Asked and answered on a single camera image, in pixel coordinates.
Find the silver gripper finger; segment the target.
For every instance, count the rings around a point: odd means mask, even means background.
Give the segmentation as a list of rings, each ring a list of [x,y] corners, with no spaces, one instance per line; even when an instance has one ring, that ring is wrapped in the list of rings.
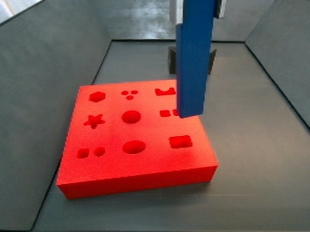
[[[170,20],[174,24],[184,23],[185,0],[170,0]]]
[[[226,15],[226,2],[228,0],[216,0],[216,13],[214,17],[221,19]]]

